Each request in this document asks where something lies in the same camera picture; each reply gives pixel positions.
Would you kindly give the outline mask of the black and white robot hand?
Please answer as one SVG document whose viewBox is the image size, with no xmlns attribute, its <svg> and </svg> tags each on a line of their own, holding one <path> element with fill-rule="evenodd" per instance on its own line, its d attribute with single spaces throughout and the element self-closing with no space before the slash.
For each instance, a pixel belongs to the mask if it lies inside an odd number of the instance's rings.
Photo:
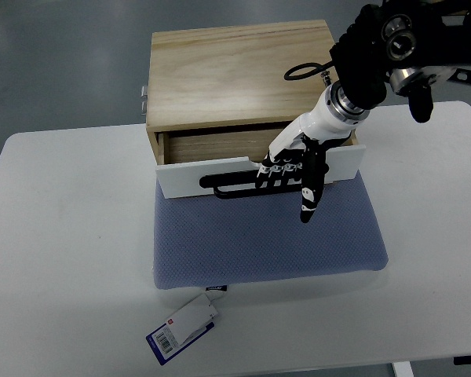
<svg viewBox="0 0 471 377">
<path fill-rule="evenodd" d="M 323 195 L 329 170 L 327 151 L 346 142 L 369 113 L 346 97 L 339 81 L 329 85 L 313 110 L 298 116 L 271 142 L 259 166 L 255 186 L 271 187 L 275 181 L 300 173 L 300 219 L 309 222 Z"/>
</svg>

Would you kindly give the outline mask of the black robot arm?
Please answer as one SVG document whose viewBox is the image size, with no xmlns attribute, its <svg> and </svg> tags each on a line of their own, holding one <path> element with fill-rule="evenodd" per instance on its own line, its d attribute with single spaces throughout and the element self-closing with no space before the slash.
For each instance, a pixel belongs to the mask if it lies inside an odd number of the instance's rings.
<svg viewBox="0 0 471 377">
<path fill-rule="evenodd" d="M 387 88 L 408 99 L 412 117 L 429 121 L 431 87 L 441 80 L 471 86 L 471 1 L 384 1 L 365 5 L 330 49 L 325 64 L 288 70 L 287 81 L 326 75 L 335 68 L 328 104 L 358 123 L 380 105 Z"/>
</svg>

